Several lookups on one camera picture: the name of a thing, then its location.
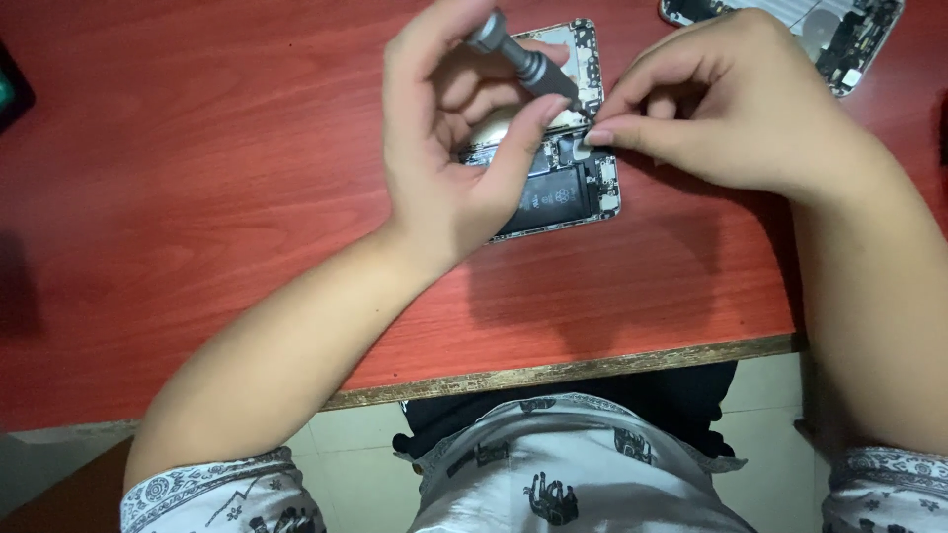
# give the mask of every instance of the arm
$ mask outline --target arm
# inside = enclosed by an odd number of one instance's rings
[[[141,423],[126,490],[165,469],[281,445],[415,297],[514,213],[543,131],[568,102],[526,104],[489,168],[451,161],[472,124],[529,100],[508,64],[452,49],[493,6],[440,0],[389,43],[383,155],[392,217],[250,308],[178,370]],[[565,47],[524,46],[560,64],[568,57]]]
[[[592,144],[788,197],[812,351],[863,437],[948,454],[948,246],[786,28],[757,9],[682,28],[636,59],[596,121]]]

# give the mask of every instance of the shirt sleeve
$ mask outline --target shirt sleeve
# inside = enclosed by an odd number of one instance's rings
[[[948,457],[859,448],[833,465],[824,533],[922,533],[946,525]]]
[[[290,449],[170,469],[132,487],[121,501],[122,533],[325,533]]]

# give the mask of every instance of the precision screwdriver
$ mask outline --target precision screwdriver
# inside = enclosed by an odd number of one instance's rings
[[[524,50],[507,33],[507,19],[494,9],[483,26],[475,29],[465,42],[482,54],[498,50],[514,66],[523,88],[534,96],[563,95],[570,99],[570,111],[592,120],[579,99],[579,87],[542,52]]]

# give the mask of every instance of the black pants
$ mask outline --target black pants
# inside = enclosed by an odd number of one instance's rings
[[[660,430],[675,435],[704,455],[734,457],[734,450],[711,422],[720,420],[720,402],[734,380],[737,361],[658,370],[627,376],[582,379],[505,391],[412,400],[405,417],[414,437],[399,433],[395,451],[417,459],[441,439],[458,432],[508,401],[560,393],[583,393],[617,403]]]

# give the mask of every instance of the hand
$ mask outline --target hand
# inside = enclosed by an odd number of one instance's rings
[[[647,49],[595,120],[590,144],[800,201],[845,195],[865,185],[856,180],[870,161],[894,163],[842,110],[791,33],[760,9],[681,28]]]
[[[462,44],[496,0],[438,0],[385,49],[383,154],[392,197],[386,229],[415,263],[443,274],[510,219],[546,126],[568,105],[559,95],[520,110],[489,167],[457,163],[452,151],[498,107],[532,97],[502,56]],[[566,46],[525,41],[557,64]]]

